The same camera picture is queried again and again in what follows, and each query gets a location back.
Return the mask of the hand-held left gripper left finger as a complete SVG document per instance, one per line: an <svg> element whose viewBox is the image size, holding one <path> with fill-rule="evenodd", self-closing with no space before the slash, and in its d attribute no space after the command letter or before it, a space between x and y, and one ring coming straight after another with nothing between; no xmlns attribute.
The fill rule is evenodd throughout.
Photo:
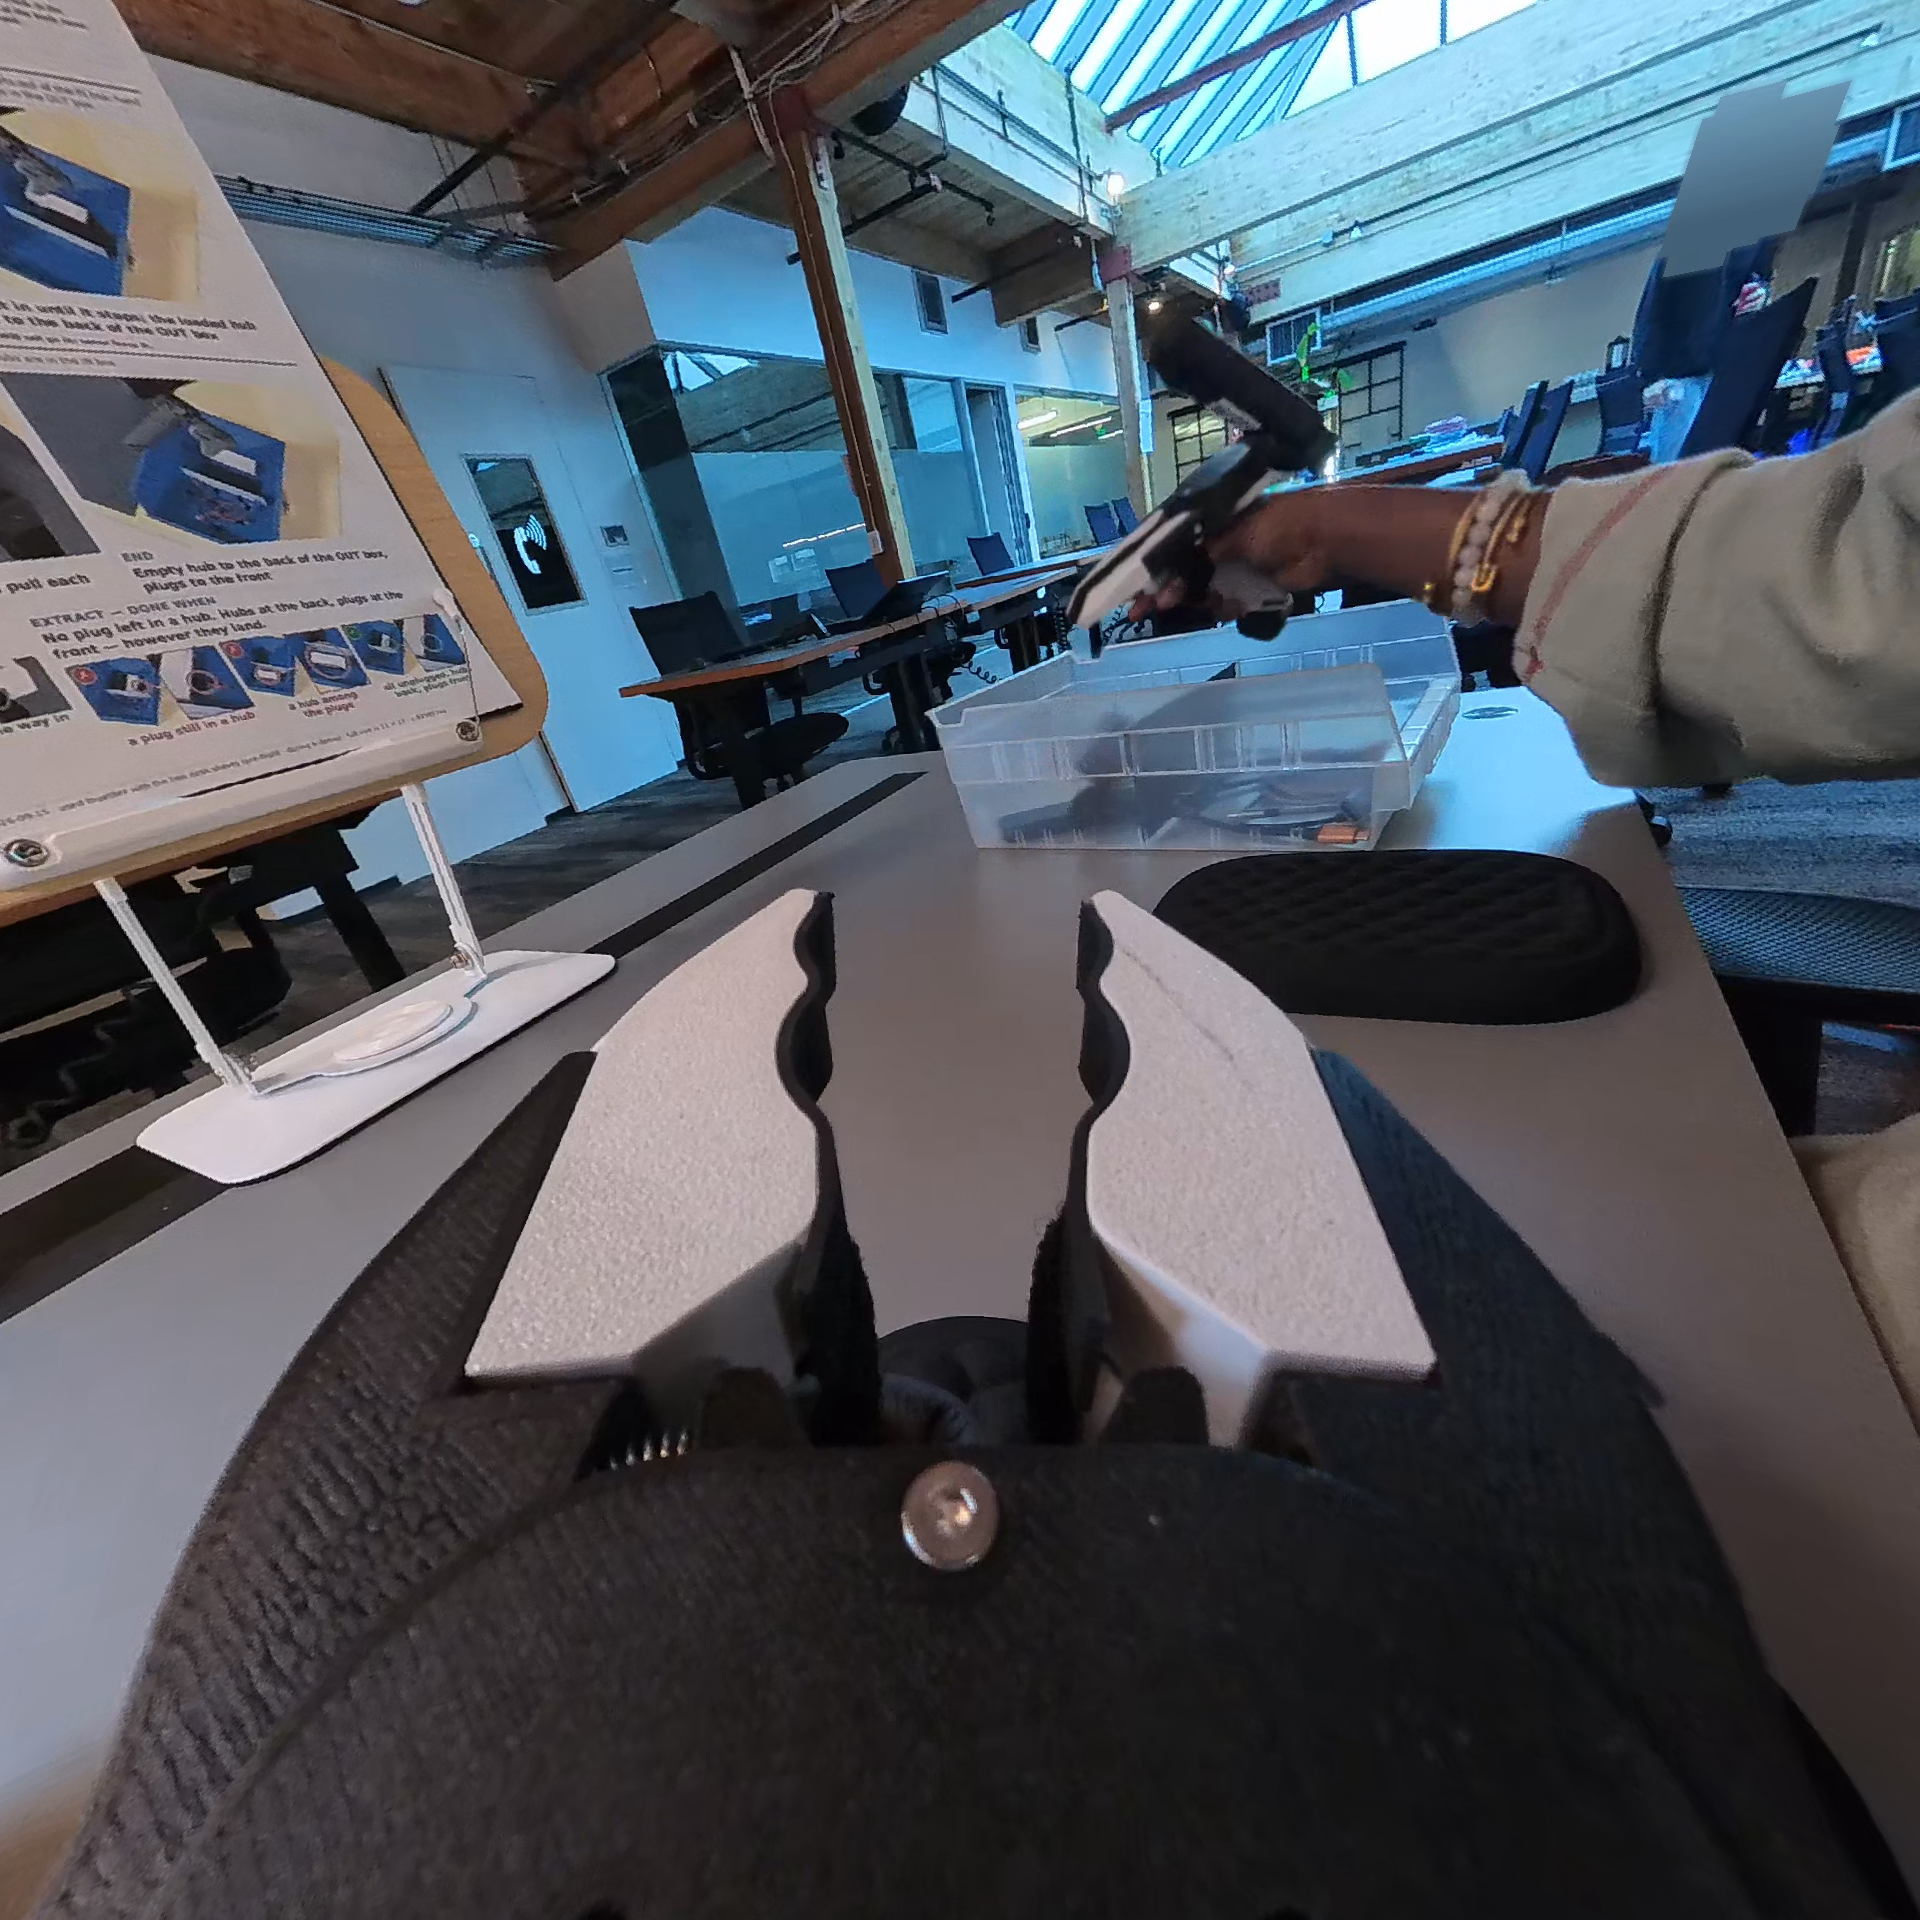
<svg viewBox="0 0 1920 1920"><path fill-rule="evenodd" d="M604 1030L469 1379L798 1374L803 1254L836 1198L832 991L832 895L797 889Z"/></svg>

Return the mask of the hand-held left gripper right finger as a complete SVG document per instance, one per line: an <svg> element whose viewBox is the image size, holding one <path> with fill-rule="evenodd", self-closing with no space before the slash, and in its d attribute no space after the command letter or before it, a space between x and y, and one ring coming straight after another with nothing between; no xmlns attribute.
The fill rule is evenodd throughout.
<svg viewBox="0 0 1920 1920"><path fill-rule="evenodd" d="M1119 892L1087 902L1087 928L1089 1011L1125 1040L1084 1176L1119 1365L1426 1379L1434 1341L1294 1019Z"/></svg>

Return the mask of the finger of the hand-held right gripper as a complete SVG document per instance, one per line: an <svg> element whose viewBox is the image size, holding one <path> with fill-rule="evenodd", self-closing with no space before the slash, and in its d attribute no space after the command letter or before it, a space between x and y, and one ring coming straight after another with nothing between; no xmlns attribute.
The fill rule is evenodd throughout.
<svg viewBox="0 0 1920 1920"><path fill-rule="evenodd" d="M1204 605L1211 599L1208 526L1194 506L1157 507L1087 568L1068 619L1074 629L1093 631L1135 600L1157 605L1162 593L1175 593L1180 605Z"/></svg>

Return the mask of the clear plastic tray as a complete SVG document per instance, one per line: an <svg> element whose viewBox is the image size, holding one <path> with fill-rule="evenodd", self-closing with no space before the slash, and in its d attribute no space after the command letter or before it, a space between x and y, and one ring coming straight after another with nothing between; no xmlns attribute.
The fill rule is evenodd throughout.
<svg viewBox="0 0 1920 1920"><path fill-rule="evenodd" d="M1294 618L1275 642L1223 624L1113 643L1098 658L1066 654L937 707L935 731L981 847L1005 845L1004 815L1117 785L1173 815L1264 788L1354 803L1373 822L1369 845L1270 847L1205 845L1173 819L1131 847L1362 850L1417 801L1460 700L1449 623L1398 600Z"/></svg>

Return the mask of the black cable orange plugs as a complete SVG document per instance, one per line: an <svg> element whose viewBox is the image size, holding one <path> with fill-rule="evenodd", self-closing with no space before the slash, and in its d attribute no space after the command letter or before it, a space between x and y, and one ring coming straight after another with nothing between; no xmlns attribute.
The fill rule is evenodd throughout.
<svg viewBox="0 0 1920 1920"><path fill-rule="evenodd" d="M1281 795L1239 788L1212 803L1187 803L1175 812L1185 833L1205 845L1369 845L1373 822L1354 803Z"/></svg>

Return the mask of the person's right forearm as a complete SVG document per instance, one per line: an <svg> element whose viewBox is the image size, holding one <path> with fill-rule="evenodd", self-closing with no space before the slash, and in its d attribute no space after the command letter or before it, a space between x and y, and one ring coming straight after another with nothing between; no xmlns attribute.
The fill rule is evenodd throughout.
<svg viewBox="0 0 1920 1920"><path fill-rule="evenodd" d="M1821 452L1568 481L1517 671L1618 785L1918 771L1918 393Z"/></svg>

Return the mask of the person's right hand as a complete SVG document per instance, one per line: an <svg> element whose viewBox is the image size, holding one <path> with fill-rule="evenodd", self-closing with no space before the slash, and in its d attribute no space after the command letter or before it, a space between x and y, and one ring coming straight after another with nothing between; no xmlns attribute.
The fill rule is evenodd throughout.
<svg viewBox="0 0 1920 1920"><path fill-rule="evenodd" d="M1180 580L1138 593L1129 612L1200 610L1237 623L1264 599L1357 588L1420 599L1442 576L1472 496L1434 487L1337 485L1271 492L1208 544L1212 585L1194 595Z"/></svg>

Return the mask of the wooden office desk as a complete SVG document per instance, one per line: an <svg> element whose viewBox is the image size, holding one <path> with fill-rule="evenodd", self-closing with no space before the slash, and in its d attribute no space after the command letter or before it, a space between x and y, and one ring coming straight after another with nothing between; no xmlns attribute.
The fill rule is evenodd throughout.
<svg viewBox="0 0 1920 1920"><path fill-rule="evenodd" d="M820 694L876 675L892 699L902 750L908 756L937 750L927 654L949 638L950 624L960 627L962 638L988 643L1015 629L1015 659L1035 662L1032 642L1051 642L1056 635L1048 624L1056 618L1048 591L1074 582L1084 570L1087 561L1057 557L942 593L931 605L880 624L702 662L678 675L628 683L620 696L668 702L681 724L695 728L697 746L718 744L720 776L729 779L738 801L751 807L765 801L771 784L803 779L807 756L797 756L794 747L816 737L826 722L820 712L803 712L751 727L747 722L751 689L769 692L779 678L794 678L803 694Z"/></svg>

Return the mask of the black office chair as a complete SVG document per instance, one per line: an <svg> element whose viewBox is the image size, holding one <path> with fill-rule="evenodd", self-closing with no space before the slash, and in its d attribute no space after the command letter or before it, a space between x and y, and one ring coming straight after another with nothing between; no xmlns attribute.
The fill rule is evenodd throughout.
<svg viewBox="0 0 1920 1920"><path fill-rule="evenodd" d="M798 670L722 675L751 658L759 642L718 591L632 605L631 619L653 659L657 683L700 681L653 692L676 712L686 771L709 784L732 782L745 807L760 803L769 785L801 782L807 764L849 733L845 712L807 706Z"/></svg>

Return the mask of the grey mesh office chair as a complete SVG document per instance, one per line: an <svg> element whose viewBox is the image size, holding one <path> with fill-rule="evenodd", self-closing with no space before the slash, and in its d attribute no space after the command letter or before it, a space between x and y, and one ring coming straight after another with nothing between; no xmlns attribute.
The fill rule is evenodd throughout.
<svg viewBox="0 0 1920 1920"><path fill-rule="evenodd" d="M1918 913L1850 895L1684 885L1785 1136L1812 1136L1827 1023L1918 1025Z"/></svg>

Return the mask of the wooden display board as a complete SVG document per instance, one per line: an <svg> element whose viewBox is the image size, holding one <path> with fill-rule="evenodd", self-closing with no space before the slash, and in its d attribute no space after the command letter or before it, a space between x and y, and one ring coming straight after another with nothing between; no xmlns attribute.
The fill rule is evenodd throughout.
<svg viewBox="0 0 1920 1920"><path fill-rule="evenodd" d="M539 737L549 707L542 665L411 428L367 378L331 359L321 366L434 557L444 600L462 610L494 671L511 683L514 700L399 746L354 747L207 795L138 795L112 807L103 825L11 832L7 845L34 840L46 859L23 866L6 852L4 923L89 898L107 877L164 877L209 864L220 852L331 825L398 798L404 784L511 756Z"/></svg>

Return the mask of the printed instruction sheet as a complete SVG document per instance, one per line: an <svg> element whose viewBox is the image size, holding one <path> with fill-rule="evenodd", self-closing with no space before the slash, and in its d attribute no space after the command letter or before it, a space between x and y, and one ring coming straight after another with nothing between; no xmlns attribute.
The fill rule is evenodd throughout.
<svg viewBox="0 0 1920 1920"><path fill-rule="evenodd" d="M115 5L6 5L6 889L522 700Z"/></svg>

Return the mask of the wooden support post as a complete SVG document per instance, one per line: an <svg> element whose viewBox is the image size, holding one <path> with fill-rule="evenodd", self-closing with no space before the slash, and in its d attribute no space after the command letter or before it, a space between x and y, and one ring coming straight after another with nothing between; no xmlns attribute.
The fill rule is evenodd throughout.
<svg viewBox="0 0 1920 1920"><path fill-rule="evenodd" d="M771 95L771 107L798 264L845 428L851 487L882 576L899 582L916 573L916 551L905 526L877 376L853 292L829 138L798 84L778 87Z"/></svg>

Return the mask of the black wall sign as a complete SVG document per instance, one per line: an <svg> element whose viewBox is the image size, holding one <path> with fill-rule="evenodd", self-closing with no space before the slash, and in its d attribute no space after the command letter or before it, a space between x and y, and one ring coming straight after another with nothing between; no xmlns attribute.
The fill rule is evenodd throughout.
<svg viewBox="0 0 1920 1920"><path fill-rule="evenodd" d="M478 506L488 518L492 556L506 588L525 612L587 605L539 468L527 454L463 454Z"/></svg>

